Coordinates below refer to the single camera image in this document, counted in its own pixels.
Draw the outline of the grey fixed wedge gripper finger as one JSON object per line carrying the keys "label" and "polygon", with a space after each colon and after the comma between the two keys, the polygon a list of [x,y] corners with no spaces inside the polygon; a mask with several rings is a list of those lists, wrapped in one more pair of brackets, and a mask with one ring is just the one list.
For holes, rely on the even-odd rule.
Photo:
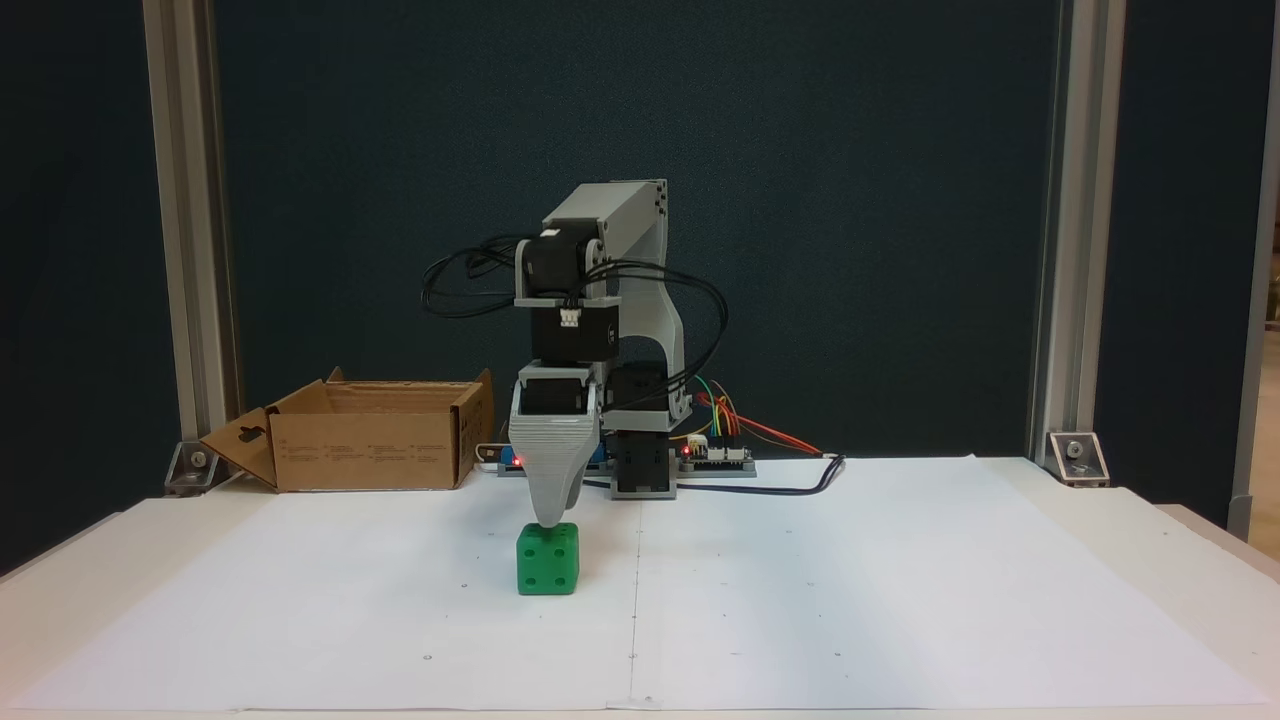
{"label": "grey fixed wedge gripper finger", "polygon": [[524,415],[509,419],[509,441],[522,460],[540,527],[557,527],[579,501],[586,465],[600,443],[600,414]]}

